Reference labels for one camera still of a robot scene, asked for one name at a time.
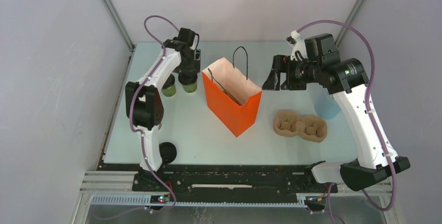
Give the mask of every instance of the gray floor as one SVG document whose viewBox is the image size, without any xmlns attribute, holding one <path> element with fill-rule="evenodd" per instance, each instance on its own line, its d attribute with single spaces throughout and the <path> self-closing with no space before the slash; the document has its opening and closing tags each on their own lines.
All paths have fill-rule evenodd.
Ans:
<svg viewBox="0 0 442 224">
<path fill-rule="evenodd" d="M 375 210 L 362 196 L 333 197 L 333 212 L 340 215 L 346 224 L 386 223 L 384 214 Z M 91 206 L 97 216 L 110 217 L 130 206 Z M 136 210 L 109 221 L 99 221 L 89 214 L 89 224 L 106 223 L 155 223 L 155 224 L 275 224 L 275 223 L 331 223 L 328 213 L 310 215 L 302 208 L 258 208 L 258 207 L 176 207 L 167 213 L 150 214 Z"/>
</svg>

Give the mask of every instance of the black string handle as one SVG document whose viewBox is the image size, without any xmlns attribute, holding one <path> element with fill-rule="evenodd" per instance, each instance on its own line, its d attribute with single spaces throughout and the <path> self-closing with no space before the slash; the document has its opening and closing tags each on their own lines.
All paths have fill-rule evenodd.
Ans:
<svg viewBox="0 0 442 224">
<path fill-rule="evenodd" d="M 243 46 L 237 47 L 236 50 L 234 51 L 234 55 L 232 57 L 232 64 L 234 65 L 234 68 L 235 68 L 235 53 L 240 48 L 243 49 L 245 52 L 245 64 L 246 64 L 245 78 L 248 80 L 249 79 L 249 54 L 247 53 L 247 51 L 245 50 L 245 48 Z"/>
<path fill-rule="evenodd" d="M 223 88 L 224 93 L 227 94 L 226 89 L 221 85 L 221 83 L 219 83 L 215 78 L 213 78 L 212 71 L 211 71 L 209 68 L 207 68 L 207 69 L 208 69 L 208 72 L 210 73 L 210 76 L 211 76 L 212 82 L 213 82 L 213 80 L 215 80 L 215 82 L 218 83 L 219 86 L 221 86 L 221 88 Z"/>
</svg>

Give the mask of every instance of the cable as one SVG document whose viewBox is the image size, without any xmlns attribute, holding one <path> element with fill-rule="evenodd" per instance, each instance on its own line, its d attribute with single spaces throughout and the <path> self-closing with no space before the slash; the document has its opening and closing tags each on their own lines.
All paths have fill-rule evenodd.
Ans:
<svg viewBox="0 0 442 224">
<path fill-rule="evenodd" d="M 215 80 L 215 82 L 218 83 L 219 86 L 221 86 L 221 88 L 223 88 L 224 93 L 227 94 L 226 89 L 221 85 L 221 83 L 219 83 L 219 82 L 213 77 L 212 71 L 211 71 L 209 68 L 207 68 L 207 70 L 208 70 L 208 72 L 210 73 L 210 76 L 212 77 L 212 82 L 213 82 L 213 80 Z"/>
<path fill-rule="evenodd" d="M 335 185 L 334 183 L 330 183 L 327 190 L 327 205 L 328 205 L 328 212 L 330 213 L 331 222 L 333 224 L 336 224 L 335 219 L 333 218 L 333 211 L 332 211 L 332 201 L 330 197 L 330 193 L 332 192 L 332 187 Z"/>
<path fill-rule="evenodd" d="M 161 47 L 163 48 L 163 56 L 166 55 L 166 47 L 164 46 L 164 44 L 158 39 L 156 38 L 148 29 L 146 22 L 151 19 L 151 18 L 161 18 L 165 21 L 167 21 L 168 23 L 170 23 L 177 31 L 178 28 L 175 26 L 175 24 L 173 24 L 169 19 L 162 17 L 162 16 L 158 16 L 158 15 L 152 15 L 152 16 L 148 16 L 145 20 L 144 20 L 144 28 L 146 29 L 146 32 L 153 38 L 155 39 L 157 42 L 159 42 L 159 44 L 161 44 Z M 161 213 L 161 212 L 167 212 L 170 211 L 175 204 L 177 203 L 177 198 L 175 196 L 175 194 L 173 193 L 172 189 L 170 189 L 166 183 L 164 183 L 164 181 L 162 181 L 157 175 L 156 173 L 153 171 L 151 165 L 148 162 L 148 156 L 146 154 L 146 150 L 145 150 L 145 146 L 144 146 L 144 131 L 142 131 L 141 129 L 135 129 L 135 127 L 133 126 L 133 107 L 135 105 L 135 101 L 138 97 L 138 94 L 140 93 L 141 89 L 143 88 L 143 86 L 149 81 L 149 77 L 151 77 L 151 75 L 153 74 L 153 72 L 155 72 L 156 68 L 161 64 L 161 62 L 163 61 L 162 58 L 160 58 L 159 62 L 155 65 L 155 67 L 151 70 L 151 72 L 149 73 L 149 75 L 146 77 L 146 79 L 144 79 L 144 81 L 138 86 L 138 88 L 135 90 L 135 93 L 132 97 L 132 101 L 130 103 L 130 108 L 129 108 L 129 124 L 130 124 L 130 129 L 132 130 L 132 132 L 136 133 L 140 133 L 141 135 L 141 152 L 143 153 L 143 157 L 144 157 L 144 161 L 146 162 L 147 167 L 149 168 L 149 172 L 152 174 L 152 176 L 161 184 L 163 185 L 168 191 L 169 193 L 172 195 L 172 197 L 174 198 L 174 202 L 171 206 L 171 208 L 169 209 L 165 209 L 165 210 L 153 210 L 151 209 L 151 211 L 157 212 L 157 213 Z"/>
<path fill-rule="evenodd" d="M 373 199 L 371 199 L 371 197 L 369 196 L 369 194 L 367 194 L 367 192 L 363 189 L 362 193 L 364 193 L 365 197 L 367 197 L 368 201 L 373 205 L 373 207 L 375 207 L 376 209 L 380 210 L 380 211 L 389 211 L 390 209 L 393 208 L 395 201 L 396 201 L 396 193 L 397 193 L 397 179 L 396 179 L 396 171 L 395 171 L 395 167 L 393 165 L 393 162 L 391 160 L 391 157 L 388 156 L 389 152 L 387 149 L 387 145 L 385 144 L 385 140 L 384 137 L 382 136 L 382 133 L 380 132 L 379 126 L 377 125 L 376 119 L 373 116 L 373 113 L 371 112 L 371 106 L 370 106 L 370 95 L 371 95 L 371 91 L 372 91 L 372 87 L 373 87 L 373 80 L 374 80 L 374 74 L 375 74 L 375 63 L 374 63 L 374 54 L 373 54 L 373 50 L 369 44 L 369 42 L 367 41 L 367 39 L 355 28 L 353 28 L 350 25 L 347 25 L 345 23 L 342 22 L 338 22 L 338 21 L 333 21 L 333 20 L 319 20 L 319 21 L 315 21 L 315 22 L 311 22 L 303 27 L 301 27 L 298 30 L 298 33 L 303 31 L 304 29 L 318 24 L 318 23 L 331 23 L 331 24 L 337 24 L 339 26 L 342 26 L 344 28 L 347 28 L 351 31 L 353 31 L 356 35 L 359 36 L 359 38 L 364 42 L 365 46 L 367 47 L 367 49 L 369 50 L 369 55 L 370 55 L 370 61 L 371 61 L 371 72 L 370 72 L 370 82 L 369 85 L 367 87 L 367 90 L 365 92 L 365 107 L 367 108 L 367 113 L 370 117 L 370 120 L 373 124 L 373 127 L 376 131 L 377 137 L 379 138 L 380 141 L 380 145 L 382 146 L 382 150 L 384 151 L 384 156 L 387 159 L 388 162 L 388 166 L 390 167 L 391 170 L 391 180 L 392 180 L 392 193 L 391 193 L 391 199 L 390 199 L 390 203 L 388 204 L 387 207 L 382 208 L 379 207 L 374 201 Z"/>
<path fill-rule="evenodd" d="M 197 45 L 195 46 L 195 50 L 197 50 L 198 44 L 200 44 L 200 35 L 198 33 L 195 33 L 195 35 L 198 37 Z"/>
<path fill-rule="evenodd" d="M 151 18 L 160 18 L 160 19 L 163 19 L 163 20 L 165 20 L 165 21 L 167 21 L 168 23 L 170 23 L 177 31 L 179 31 L 179 29 L 175 26 L 175 24 L 173 23 L 173 22 L 171 22 L 169 19 L 167 19 L 167 18 L 165 18 L 165 17 L 162 17 L 162 16 L 158 16 L 158 15 L 151 15 L 151 16 L 148 16 L 148 17 L 146 17 L 146 19 L 144 20 L 144 29 L 146 30 L 146 32 L 153 38 L 153 39 L 155 39 L 155 41 L 157 41 L 160 45 L 161 45 L 161 47 L 163 48 L 163 56 L 165 56 L 166 55 L 166 46 L 164 46 L 164 43 L 163 42 L 161 42 L 158 38 L 156 38 L 150 31 L 149 31 L 149 29 L 148 29 L 148 26 L 146 25 L 146 23 L 148 22 L 148 20 L 149 19 L 151 19 Z"/>
<path fill-rule="evenodd" d="M 305 58 L 302 56 L 300 51 L 295 51 L 294 56 L 301 62 L 305 62 Z"/>
<path fill-rule="evenodd" d="M 94 211 L 94 210 L 91 210 L 91 216 L 94 217 L 94 218 L 97 219 L 97 220 L 106 221 L 106 220 L 113 220 L 113 219 L 116 219 L 116 218 L 118 218 L 118 217 L 121 217 L 121 216 L 123 216 L 123 215 L 125 215 L 125 214 L 128 214 L 128 213 L 130 213 L 130 212 L 132 212 L 132 211 L 142 210 L 142 209 L 145 209 L 145 207 L 134 207 L 134 208 L 131 208 L 131 209 L 129 209 L 129 210 L 126 210 L 126 211 L 124 211 L 124 212 L 122 212 L 122 213 L 119 213 L 118 215 L 114 215 L 114 216 L 110 216 L 110 217 L 100 217 L 100 216 L 97 216 L 97 215 L 95 214 L 95 211 Z"/>
<path fill-rule="evenodd" d="M 244 50 L 244 52 L 245 52 L 245 65 L 246 65 L 245 79 L 248 80 L 249 79 L 249 54 L 247 53 L 247 51 L 245 50 L 245 48 L 243 46 L 237 47 L 236 50 L 234 51 L 234 54 L 232 55 L 232 64 L 233 64 L 233 66 L 235 68 L 235 53 L 240 48 L 242 48 Z"/>
</svg>

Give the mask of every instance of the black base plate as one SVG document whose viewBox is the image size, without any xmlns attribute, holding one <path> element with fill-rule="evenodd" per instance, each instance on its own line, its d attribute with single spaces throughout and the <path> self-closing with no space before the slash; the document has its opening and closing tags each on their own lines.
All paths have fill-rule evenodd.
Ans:
<svg viewBox="0 0 442 224">
<path fill-rule="evenodd" d="M 173 187 L 180 202 L 293 203 L 296 193 L 324 193 L 323 184 L 311 184 L 305 166 L 165 165 L 157 175 Z M 133 191 L 167 192 L 149 171 L 134 177 Z M 251 188 L 195 188 L 194 184 L 250 185 Z"/>
</svg>

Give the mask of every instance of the green cup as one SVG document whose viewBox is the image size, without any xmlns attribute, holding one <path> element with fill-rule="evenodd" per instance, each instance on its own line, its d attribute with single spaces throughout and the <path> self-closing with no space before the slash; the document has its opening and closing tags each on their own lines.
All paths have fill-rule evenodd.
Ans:
<svg viewBox="0 0 442 224">
<path fill-rule="evenodd" d="M 170 74 L 169 78 L 167 78 L 166 82 L 161 89 L 163 95 L 167 97 L 174 96 L 177 93 L 177 87 L 175 86 L 175 77 L 173 74 Z"/>
<path fill-rule="evenodd" d="M 180 73 L 178 75 L 178 81 L 187 93 L 193 93 L 197 90 L 197 79 L 198 75 L 196 73 Z"/>
</svg>

